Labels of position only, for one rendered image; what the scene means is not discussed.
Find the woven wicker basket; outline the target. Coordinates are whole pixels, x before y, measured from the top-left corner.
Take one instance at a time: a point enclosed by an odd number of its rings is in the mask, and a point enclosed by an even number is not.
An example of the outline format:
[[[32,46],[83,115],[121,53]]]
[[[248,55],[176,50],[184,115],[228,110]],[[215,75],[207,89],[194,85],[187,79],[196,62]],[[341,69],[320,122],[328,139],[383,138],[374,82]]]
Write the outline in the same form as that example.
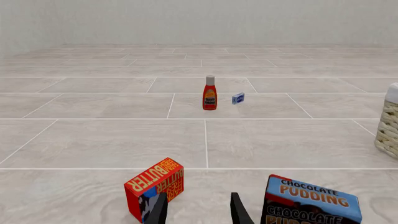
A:
[[[374,145],[398,159],[398,83],[389,85],[385,95]]]

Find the blue chocolate pudding box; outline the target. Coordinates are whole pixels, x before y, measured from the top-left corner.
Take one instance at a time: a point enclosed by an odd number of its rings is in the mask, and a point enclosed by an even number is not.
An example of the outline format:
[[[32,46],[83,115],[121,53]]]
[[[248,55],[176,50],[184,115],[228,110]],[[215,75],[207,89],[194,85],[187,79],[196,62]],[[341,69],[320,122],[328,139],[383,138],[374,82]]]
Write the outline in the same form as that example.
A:
[[[270,175],[261,224],[361,224],[357,196]]]

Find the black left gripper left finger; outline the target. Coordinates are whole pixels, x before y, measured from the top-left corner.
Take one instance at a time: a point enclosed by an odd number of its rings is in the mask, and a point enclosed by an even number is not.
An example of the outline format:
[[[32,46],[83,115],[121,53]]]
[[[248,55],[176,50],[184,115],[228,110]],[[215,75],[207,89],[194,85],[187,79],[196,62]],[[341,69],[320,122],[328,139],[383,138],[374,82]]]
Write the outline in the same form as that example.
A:
[[[167,194],[162,192],[149,199],[149,211],[144,224],[165,224],[167,218]]]

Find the red ketchup bottle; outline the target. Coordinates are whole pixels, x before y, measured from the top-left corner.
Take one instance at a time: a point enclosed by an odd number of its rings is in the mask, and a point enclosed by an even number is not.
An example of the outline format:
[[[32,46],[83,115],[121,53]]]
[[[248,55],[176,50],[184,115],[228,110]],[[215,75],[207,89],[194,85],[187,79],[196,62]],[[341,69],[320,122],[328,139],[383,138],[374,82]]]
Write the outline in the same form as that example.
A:
[[[204,110],[216,110],[217,100],[215,77],[211,75],[206,76],[205,87],[203,90],[202,108]]]

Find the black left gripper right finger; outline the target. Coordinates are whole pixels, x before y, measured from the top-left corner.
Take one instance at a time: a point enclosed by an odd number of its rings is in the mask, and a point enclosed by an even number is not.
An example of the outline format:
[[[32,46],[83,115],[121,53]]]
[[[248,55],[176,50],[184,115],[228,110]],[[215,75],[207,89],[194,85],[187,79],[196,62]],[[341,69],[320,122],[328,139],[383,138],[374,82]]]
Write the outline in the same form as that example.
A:
[[[230,210],[233,224],[254,224],[237,192],[231,193]]]

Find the red butter box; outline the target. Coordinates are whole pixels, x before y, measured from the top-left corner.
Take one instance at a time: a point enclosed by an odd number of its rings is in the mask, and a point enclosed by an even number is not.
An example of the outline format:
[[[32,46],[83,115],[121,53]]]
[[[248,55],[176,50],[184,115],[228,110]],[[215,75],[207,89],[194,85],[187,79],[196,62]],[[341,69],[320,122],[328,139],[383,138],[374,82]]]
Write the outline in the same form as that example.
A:
[[[130,213],[145,223],[161,193],[171,201],[183,192],[183,175],[183,166],[167,157],[127,181],[124,189]]]

